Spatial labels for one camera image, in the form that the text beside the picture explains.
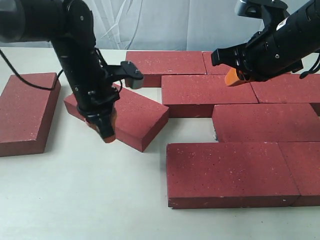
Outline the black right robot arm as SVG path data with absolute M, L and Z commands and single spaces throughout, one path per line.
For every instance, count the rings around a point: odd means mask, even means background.
M 289 14 L 281 0 L 239 0 L 235 13 L 261 19 L 262 31 L 248 42 L 218 48 L 211 54 L 213 66 L 230 67 L 225 76 L 229 87 L 266 82 L 304 68 L 302 59 L 320 51 L 320 2 L 310 0 Z

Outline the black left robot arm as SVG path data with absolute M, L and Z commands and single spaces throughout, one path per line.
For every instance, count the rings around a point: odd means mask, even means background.
M 100 138 L 116 138 L 114 83 L 123 66 L 109 65 L 96 46 L 93 13 L 82 0 L 3 0 L 0 3 L 3 43 L 50 42 L 76 99 L 77 111 Z

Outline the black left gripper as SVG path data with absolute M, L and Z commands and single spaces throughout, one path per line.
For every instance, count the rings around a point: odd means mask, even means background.
M 97 50 L 67 51 L 67 81 L 77 102 L 77 111 L 105 143 L 116 140 L 119 90 L 107 81 L 106 61 Z

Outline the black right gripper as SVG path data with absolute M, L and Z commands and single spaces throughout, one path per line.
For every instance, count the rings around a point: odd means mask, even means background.
M 320 47 L 320 16 L 307 14 L 292 14 L 278 24 L 264 36 L 258 36 L 248 43 L 222 48 L 240 49 L 253 55 L 263 56 L 264 59 L 275 57 L 282 66 L 294 64 L 294 71 L 300 70 L 303 65 L 301 59 L 315 52 Z M 236 68 L 231 68 L 225 76 L 228 87 L 236 87 L 256 80 L 263 82 L 269 78 L 259 80 Z

